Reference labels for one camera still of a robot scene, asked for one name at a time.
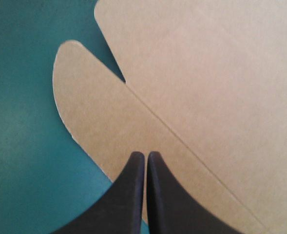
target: teal surface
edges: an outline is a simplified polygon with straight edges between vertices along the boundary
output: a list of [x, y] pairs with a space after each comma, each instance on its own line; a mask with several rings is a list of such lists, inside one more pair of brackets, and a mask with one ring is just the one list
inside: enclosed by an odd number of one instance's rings
[[111, 184], [65, 129], [52, 90], [55, 55], [67, 39], [82, 42], [122, 79], [95, 3], [0, 0], [0, 234], [49, 233]]

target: cardboard edge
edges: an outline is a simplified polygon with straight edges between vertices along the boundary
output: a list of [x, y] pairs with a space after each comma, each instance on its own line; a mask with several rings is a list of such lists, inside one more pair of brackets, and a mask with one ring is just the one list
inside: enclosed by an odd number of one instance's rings
[[64, 127], [66, 128], [67, 132], [71, 135], [71, 138], [75, 141], [75, 143], [82, 149], [82, 151], [97, 165], [97, 167], [102, 171], [102, 173], [111, 181], [113, 182], [113, 180], [105, 173], [105, 171], [100, 167], [100, 165], [98, 165], [94, 160], [93, 160], [93, 157], [92, 155], [89, 155], [88, 152], [86, 152], [82, 147], [81, 145], [79, 144], [79, 142], [75, 139], [75, 137], [72, 135], [72, 133], [70, 132], [68, 126], [66, 125], [65, 121], [63, 120], [61, 114], [60, 114], [60, 110], [59, 110], [59, 106], [58, 106], [58, 103], [57, 103], [57, 100], [56, 100], [56, 93], [55, 93], [55, 86], [54, 86], [54, 80], [55, 80], [55, 67], [56, 67], [56, 61], [57, 61], [57, 57], [58, 57], [58, 54], [60, 53], [60, 51], [62, 50], [62, 48], [64, 46], [66, 46], [67, 44], [76, 44], [86, 50], [88, 50], [82, 43], [80, 43], [79, 41], [77, 40], [66, 40], [64, 41], [63, 43], [60, 44], [58, 50], [57, 50], [57, 53], [56, 53], [56, 57], [55, 57], [55, 60], [54, 60], [54, 64], [53, 64], [53, 71], [52, 71], [52, 89], [53, 89], [53, 96], [54, 96], [54, 101], [55, 101], [55, 104], [56, 104], [56, 108], [57, 108], [57, 113], [64, 125]]

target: brown cardboard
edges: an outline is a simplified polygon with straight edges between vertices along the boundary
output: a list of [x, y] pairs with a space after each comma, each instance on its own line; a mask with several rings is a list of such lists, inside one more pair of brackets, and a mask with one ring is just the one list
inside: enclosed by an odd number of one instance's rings
[[126, 85], [287, 233], [287, 1], [100, 0], [95, 17]]
[[[264, 227], [135, 94], [79, 42], [58, 50], [54, 97], [73, 139], [115, 180], [132, 151], [162, 152], [171, 171], [203, 206], [244, 233]], [[143, 206], [146, 220], [146, 206]]]

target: teal floor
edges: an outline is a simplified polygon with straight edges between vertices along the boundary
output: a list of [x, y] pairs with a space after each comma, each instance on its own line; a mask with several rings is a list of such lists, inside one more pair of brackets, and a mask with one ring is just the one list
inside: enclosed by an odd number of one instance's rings
[[52, 90], [55, 55], [67, 39], [82, 42], [122, 79], [95, 3], [0, 0], [0, 234], [49, 233], [111, 184], [72, 140]]

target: cardboard flap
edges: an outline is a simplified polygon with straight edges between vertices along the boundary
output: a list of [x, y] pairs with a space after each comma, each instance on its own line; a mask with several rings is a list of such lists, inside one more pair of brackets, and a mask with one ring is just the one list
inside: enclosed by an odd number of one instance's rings
[[[224, 184], [111, 71], [77, 41], [58, 50], [57, 109], [74, 140], [115, 180], [132, 151], [162, 152], [179, 182], [204, 207], [244, 233], [263, 226]], [[146, 220], [144, 200], [143, 217]]]
[[287, 1], [100, 0], [95, 17], [127, 86], [287, 233]]

